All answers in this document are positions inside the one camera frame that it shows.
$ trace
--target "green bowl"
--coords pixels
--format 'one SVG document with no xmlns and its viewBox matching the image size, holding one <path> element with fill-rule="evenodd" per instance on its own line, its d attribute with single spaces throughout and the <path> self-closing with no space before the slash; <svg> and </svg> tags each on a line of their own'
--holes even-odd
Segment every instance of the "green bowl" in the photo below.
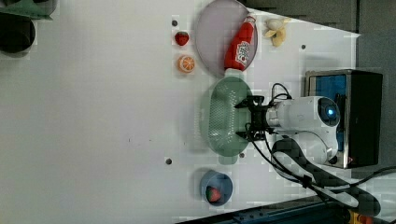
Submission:
<svg viewBox="0 0 396 224">
<path fill-rule="evenodd" d="M 247 108 L 234 108 L 252 95 L 248 84 L 239 76 L 227 76 L 209 89 L 201 105 L 201 135 L 210 148 L 224 157 L 239 155 L 248 141 L 236 132 L 244 132 L 250 122 Z"/>
</svg>

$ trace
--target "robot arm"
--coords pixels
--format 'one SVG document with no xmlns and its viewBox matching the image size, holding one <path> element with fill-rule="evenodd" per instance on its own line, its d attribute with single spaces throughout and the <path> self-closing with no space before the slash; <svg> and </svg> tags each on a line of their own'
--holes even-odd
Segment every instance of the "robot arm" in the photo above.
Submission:
<svg viewBox="0 0 396 224">
<path fill-rule="evenodd" d="M 386 221 L 396 218 L 396 191 L 392 188 L 396 187 L 396 173 L 359 183 L 320 167 L 338 150 L 336 128 L 340 112 L 335 102 L 320 96 L 269 105 L 261 105 L 262 102 L 263 97 L 250 96 L 236 108 L 248 107 L 251 112 L 252 121 L 246 131 L 249 141 L 266 140 L 263 132 L 288 136 L 276 141 L 271 150 L 271 163 L 280 175 L 359 214 Z"/>
<path fill-rule="evenodd" d="M 307 142 L 312 145 L 323 144 L 326 160 L 335 156 L 338 150 L 336 129 L 340 121 L 338 106 L 331 99 L 320 96 L 302 97 L 285 100 L 268 108 L 266 113 L 268 125 L 276 132 L 310 133 L 294 135 L 299 143 Z M 317 150 L 317 163 L 324 163 L 322 147 L 311 147 Z"/>
</svg>

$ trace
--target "red strawberry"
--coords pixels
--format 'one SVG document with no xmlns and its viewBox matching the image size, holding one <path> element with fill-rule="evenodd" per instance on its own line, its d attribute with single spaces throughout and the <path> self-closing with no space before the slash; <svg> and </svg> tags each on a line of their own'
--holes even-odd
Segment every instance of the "red strawberry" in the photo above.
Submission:
<svg viewBox="0 0 396 224">
<path fill-rule="evenodd" d="M 175 40 L 180 46 L 184 46 L 189 42 L 189 34 L 187 32 L 177 32 L 175 35 Z"/>
<path fill-rule="evenodd" d="M 221 198 L 220 191 L 212 187 L 207 187 L 206 198 L 210 203 L 215 203 Z"/>
</svg>

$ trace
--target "black cable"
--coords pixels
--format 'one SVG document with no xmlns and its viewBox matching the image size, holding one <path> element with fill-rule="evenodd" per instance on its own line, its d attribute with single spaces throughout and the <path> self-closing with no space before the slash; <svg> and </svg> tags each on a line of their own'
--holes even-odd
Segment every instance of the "black cable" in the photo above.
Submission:
<svg viewBox="0 0 396 224">
<path fill-rule="evenodd" d="M 360 184 L 362 184 L 362 183 L 364 183 L 364 182 L 366 182 L 366 181 L 372 179 L 372 178 L 375 177 L 376 175 L 379 175 L 379 174 L 381 174 L 381 173 L 383 173 L 383 172 L 385 172 L 385 171 L 387 171 L 387 170 L 395 170 L 395 169 L 396 169 L 396 166 L 390 166 L 390 167 L 386 167 L 386 168 L 379 169 L 379 170 L 375 171 L 374 173 L 372 173 L 371 175 L 365 177 L 364 179 L 362 179 L 362 180 L 360 180 L 360 181 L 358 181 L 358 182 L 356 182 L 356 183 L 349 184 L 349 186 L 350 186 L 350 187 L 356 187 L 356 186 L 358 186 L 358 185 L 360 185 Z"/>
<path fill-rule="evenodd" d="M 265 141 L 265 144 L 267 145 L 268 151 L 269 151 L 270 154 L 271 154 L 271 158 L 274 158 L 274 160 L 276 161 L 276 163 L 277 163 L 280 167 L 279 167 L 278 165 L 274 164 L 273 162 L 271 162 L 271 161 L 262 153 L 262 151 L 259 149 L 259 147 L 256 145 L 256 143 L 253 141 L 253 139 L 252 139 L 252 137 L 251 137 L 251 135 L 250 135 L 250 133 L 249 133 L 249 131 L 248 131 L 248 125 L 251 125 L 251 124 L 250 124 L 250 123 L 245 124 L 245 129 L 246 129 L 246 133 L 247 133 L 247 138 L 248 138 L 249 142 L 251 142 L 251 143 L 253 144 L 253 146 L 256 148 L 256 150 L 260 153 L 260 155 L 262 155 L 262 157 L 263 157 L 268 163 L 270 163 L 273 167 L 275 167 L 276 169 L 280 170 L 281 172 L 283 172 L 283 173 L 285 173 L 285 174 L 287 174 L 287 175 L 291 175 L 292 177 L 294 177 L 294 178 L 297 180 L 297 181 L 294 181 L 294 180 L 290 180 L 290 179 L 289 179 L 290 181 L 292 181 L 292 182 L 294 182 L 294 183 L 300 183 L 300 184 L 304 183 L 305 180 L 304 180 L 303 177 L 300 177 L 300 176 L 295 175 L 295 174 L 294 174 L 293 172 L 291 172 L 288 168 L 286 168 L 276 157 L 273 156 L 274 153 L 273 153 L 272 150 L 270 149 L 269 144 L 268 144 L 268 140 L 267 140 L 266 137 L 264 137 L 264 141 Z M 313 185 L 316 186 L 316 184 L 313 183 L 312 181 L 310 181 L 309 183 L 307 183 L 307 187 L 308 187 L 309 189 L 312 189 L 313 191 L 316 191 L 315 188 L 312 187 Z"/>
<path fill-rule="evenodd" d="M 273 85 L 273 88 L 272 88 L 272 91 L 271 91 L 271 98 L 274 99 L 275 87 L 276 87 L 276 86 L 282 87 L 283 90 L 285 90 L 286 94 L 290 96 L 288 89 L 286 89 L 286 87 L 285 87 L 284 85 L 282 85 L 282 84 L 280 84 L 280 83 L 275 83 L 275 84 Z"/>
</svg>

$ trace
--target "plastic toy food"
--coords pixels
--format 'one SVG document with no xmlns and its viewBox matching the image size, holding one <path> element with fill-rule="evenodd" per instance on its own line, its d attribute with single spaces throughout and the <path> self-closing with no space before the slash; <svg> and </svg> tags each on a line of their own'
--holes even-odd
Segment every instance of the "plastic toy food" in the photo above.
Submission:
<svg viewBox="0 0 396 224">
<path fill-rule="evenodd" d="M 187 42 L 189 42 L 189 34 L 187 34 L 187 32 L 177 32 L 177 34 L 175 35 L 175 41 L 180 45 L 180 46 L 184 46 L 187 44 Z"/>
<path fill-rule="evenodd" d="M 207 187 L 206 198 L 210 203 L 215 203 L 221 198 L 220 191 L 212 187 Z"/>
<path fill-rule="evenodd" d="M 177 68 L 183 73 L 190 73 L 195 67 L 195 60 L 191 56 L 183 55 L 177 60 Z"/>
</svg>

